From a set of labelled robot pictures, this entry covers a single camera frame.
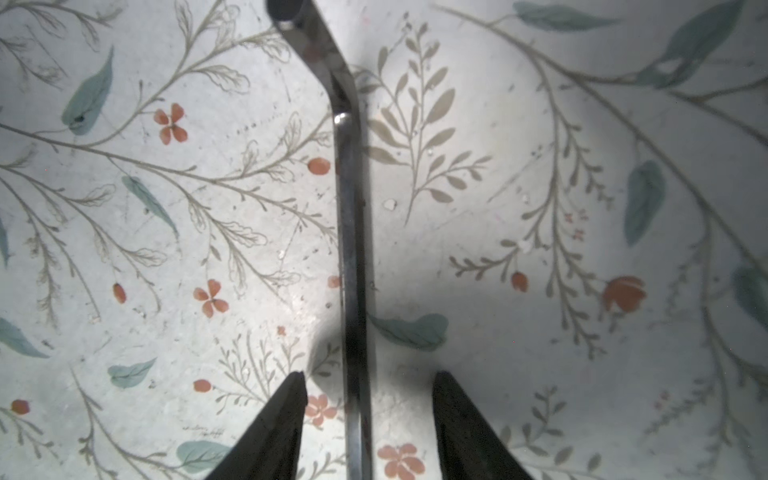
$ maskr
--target metal rod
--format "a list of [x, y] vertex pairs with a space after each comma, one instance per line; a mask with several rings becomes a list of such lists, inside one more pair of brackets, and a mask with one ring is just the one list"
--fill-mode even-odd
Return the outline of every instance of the metal rod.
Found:
[[336, 144], [336, 201], [349, 480], [372, 480], [371, 392], [366, 332], [362, 148], [355, 81], [310, 0], [267, 0], [275, 27], [328, 92]]

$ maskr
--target small red flower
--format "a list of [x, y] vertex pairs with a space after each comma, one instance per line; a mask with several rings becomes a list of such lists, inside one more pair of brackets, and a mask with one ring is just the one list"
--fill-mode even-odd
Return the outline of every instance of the small red flower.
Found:
[[210, 392], [210, 388], [211, 388], [210, 382], [203, 379], [195, 380], [192, 383], [192, 386], [194, 387], [195, 392], [200, 392], [200, 393]]
[[11, 402], [11, 411], [16, 415], [26, 415], [29, 413], [29, 402], [26, 400], [14, 400]]
[[178, 142], [187, 141], [187, 131], [182, 127], [176, 125], [176, 122], [181, 120], [184, 116], [184, 109], [179, 104], [172, 104], [170, 106], [170, 121], [168, 116], [158, 108], [154, 112], [154, 121], [160, 125], [168, 125], [160, 130], [160, 140], [163, 144], [168, 145], [170, 143], [170, 135], [173, 134], [174, 138]]
[[413, 474], [421, 475], [425, 468], [421, 460], [416, 458], [416, 447], [412, 443], [401, 445], [397, 449], [385, 445], [377, 452], [379, 458], [389, 460], [384, 467], [384, 475], [389, 478], [400, 477], [400, 480], [415, 480]]
[[310, 173], [315, 175], [325, 175], [331, 171], [331, 163], [325, 158], [313, 158], [306, 164], [306, 167], [310, 169]]
[[614, 302], [624, 312], [634, 312], [640, 308], [640, 302], [647, 296], [641, 288], [645, 283], [636, 276], [620, 276], [614, 278], [603, 290], [603, 304], [607, 312], [611, 311]]
[[512, 288], [519, 292], [528, 291], [528, 277], [523, 272], [514, 272], [512, 274]]
[[114, 299], [118, 301], [118, 303], [122, 304], [125, 303], [126, 297], [125, 297], [125, 289], [123, 286], [119, 283], [116, 283], [112, 286], [112, 293], [114, 294]]
[[208, 318], [214, 316], [214, 308], [222, 313], [230, 309], [229, 303], [216, 298], [216, 294], [219, 293], [220, 290], [221, 283], [218, 283], [216, 280], [208, 280], [208, 291], [210, 292], [210, 299], [208, 293], [206, 293], [206, 291], [201, 288], [194, 289], [194, 292], [192, 293], [192, 296], [194, 296], [196, 300], [205, 302], [203, 303], [203, 313]]
[[334, 419], [336, 409], [328, 406], [328, 395], [323, 393], [320, 397], [310, 395], [310, 404], [304, 410], [306, 416], [312, 418], [312, 425], [319, 427], [325, 419]]

